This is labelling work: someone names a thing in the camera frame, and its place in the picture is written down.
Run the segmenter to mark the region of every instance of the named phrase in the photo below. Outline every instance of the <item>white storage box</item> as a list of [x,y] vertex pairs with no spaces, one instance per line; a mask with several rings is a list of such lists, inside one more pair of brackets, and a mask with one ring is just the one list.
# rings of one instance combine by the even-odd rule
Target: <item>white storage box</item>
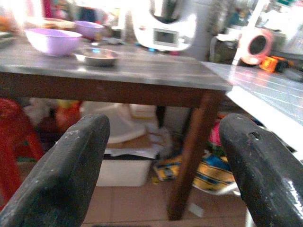
[[152,160],[136,156],[119,156],[102,162],[98,187],[126,186],[138,187],[145,184]]

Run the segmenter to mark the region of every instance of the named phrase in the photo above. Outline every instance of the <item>tiled floor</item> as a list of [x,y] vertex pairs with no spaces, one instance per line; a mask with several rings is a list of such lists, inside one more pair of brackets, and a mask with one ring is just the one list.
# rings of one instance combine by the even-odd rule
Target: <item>tiled floor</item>
[[[34,163],[20,164],[25,179]],[[181,221],[168,221],[166,203],[173,182],[142,187],[96,187],[81,227],[243,227],[246,206],[236,196],[214,196],[193,188],[188,203],[204,210],[202,218],[186,209]]]

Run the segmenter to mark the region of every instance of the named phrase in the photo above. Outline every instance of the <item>wall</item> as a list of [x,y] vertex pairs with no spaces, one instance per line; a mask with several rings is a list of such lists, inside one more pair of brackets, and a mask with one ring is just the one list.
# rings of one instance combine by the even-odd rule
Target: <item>wall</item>
[[[209,44],[212,36],[207,30],[207,18],[212,0],[194,0],[197,9],[197,31],[194,44],[185,51],[188,56],[198,61],[206,61]],[[182,132],[183,123],[187,117],[188,109],[168,107],[165,114],[164,125],[176,132]]]

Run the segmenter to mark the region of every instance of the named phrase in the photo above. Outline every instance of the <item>white plastic container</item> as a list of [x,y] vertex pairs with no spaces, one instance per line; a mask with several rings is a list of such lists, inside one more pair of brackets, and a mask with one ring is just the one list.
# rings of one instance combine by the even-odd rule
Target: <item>white plastic container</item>
[[139,187],[145,184],[151,160],[103,160],[98,187]]

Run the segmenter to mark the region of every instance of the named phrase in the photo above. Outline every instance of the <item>table leg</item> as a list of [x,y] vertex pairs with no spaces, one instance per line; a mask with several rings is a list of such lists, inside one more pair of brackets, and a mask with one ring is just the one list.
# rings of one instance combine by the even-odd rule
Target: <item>table leg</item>
[[200,108],[192,113],[190,128],[183,145],[182,164],[168,201],[170,220],[182,218],[196,170],[204,155],[210,130],[223,97],[224,92],[207,90],[201,99]]

